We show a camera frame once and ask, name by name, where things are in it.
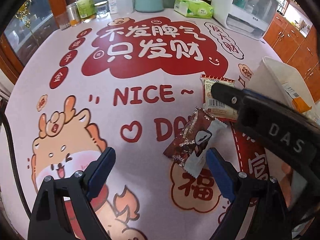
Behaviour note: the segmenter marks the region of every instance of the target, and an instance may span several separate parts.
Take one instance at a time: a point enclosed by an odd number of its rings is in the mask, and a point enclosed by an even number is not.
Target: blue gripper pad
[[[234,188],[237,172],[231,163],[226,162],[215,148],[206,152],[207,165],[224,198],[232,203],[236,198]]]
[[[113,148],[107,147],[96,161],[89,164],[92,164],[92,167],[95,169],[88,181],[87,198],[89,201],[99,195],[115,163],[116,152]]]

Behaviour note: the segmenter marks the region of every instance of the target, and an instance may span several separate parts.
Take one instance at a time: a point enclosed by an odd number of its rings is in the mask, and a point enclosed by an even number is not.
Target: glass cabinet door
[[[4,35],[23,67],[57,24],[48,0],[27,0],[12,18]]]

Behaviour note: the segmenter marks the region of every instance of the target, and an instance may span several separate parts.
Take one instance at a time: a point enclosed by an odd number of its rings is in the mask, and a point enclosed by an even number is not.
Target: cable
[[[19,178],[19,174],[18,174],[16,156],[14,154],[13,139],[12,139],[12,133],[11,133],[9,121],[8,121],[5,113],[2,110],[0,110],[0,119],[2,120],[2,124],[4,126],[5,133],[7,134],[8,146],[9,146],[9,155],[10,155],[10,160],[11,160],[11,166],[12,166],[14,180],[16,182],[17,190],[18,190],[22,205],[24,207],[24,210],[26,211],[27,216],[30,219],[31,211],[30,211],[30,208],[28,206],[26,197],[25,197],[25,195],[23,193],[21,182],[20,182],[20,178]]]

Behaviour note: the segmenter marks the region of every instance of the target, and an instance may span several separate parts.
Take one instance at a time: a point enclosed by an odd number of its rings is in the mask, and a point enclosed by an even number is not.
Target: green label
[[[96,13],[93,0],[79,0],[77,1],[80,18],[84,19]]]

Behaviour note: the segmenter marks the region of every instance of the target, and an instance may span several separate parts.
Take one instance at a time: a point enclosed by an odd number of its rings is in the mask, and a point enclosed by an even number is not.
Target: glass bottle
[[[90,22],[96,18],[94,0],[77,0],[77,6],[82,22]]]

